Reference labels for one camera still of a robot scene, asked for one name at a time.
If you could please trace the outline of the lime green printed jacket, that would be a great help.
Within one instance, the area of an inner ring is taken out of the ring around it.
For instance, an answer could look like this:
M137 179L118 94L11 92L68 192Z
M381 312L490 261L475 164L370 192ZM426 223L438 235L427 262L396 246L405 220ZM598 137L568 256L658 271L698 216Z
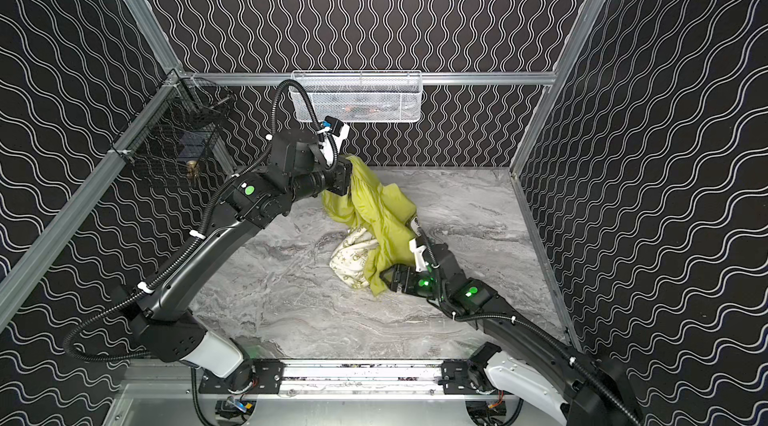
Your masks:
M417 216L417 206L398 185L382 183L363 160L356 156L348 160L352 165L349 192L322 194L330 219L347 227L329 266L350 288L368 289L378 296L388 289L381 272L396 264L415 264L409 249L415 233L409 224Z

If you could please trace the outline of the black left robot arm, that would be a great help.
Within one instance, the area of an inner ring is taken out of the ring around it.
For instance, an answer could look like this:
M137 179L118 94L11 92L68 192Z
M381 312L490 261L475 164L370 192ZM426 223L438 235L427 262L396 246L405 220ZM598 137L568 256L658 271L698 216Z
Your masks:
M140 346L120 360L154 357L180 362L229 381L234 390L243 389L250 381L247 353L202 324L189 306L234 252L274 219L288 215L296 202L323 192L348 193L351 164L340 154L348 134L348 125L329 122L318 131L273 134L262 156L213 194L200 225L158 274L118 291L113 306L66 334L66 354L84 362L109 361L107 355L78 348L75 340L87 328L120 314Z

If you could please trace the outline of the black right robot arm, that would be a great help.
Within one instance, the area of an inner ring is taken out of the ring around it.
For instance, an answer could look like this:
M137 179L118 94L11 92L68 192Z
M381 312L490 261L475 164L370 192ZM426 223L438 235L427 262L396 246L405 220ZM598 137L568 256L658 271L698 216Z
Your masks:
M560 425L639 425L643 414L626 370L580 352L527 319L488 283L468 276L444 244L416 245L415 265L379 277L454 322L490 337L468 360L475 392L510 393Z

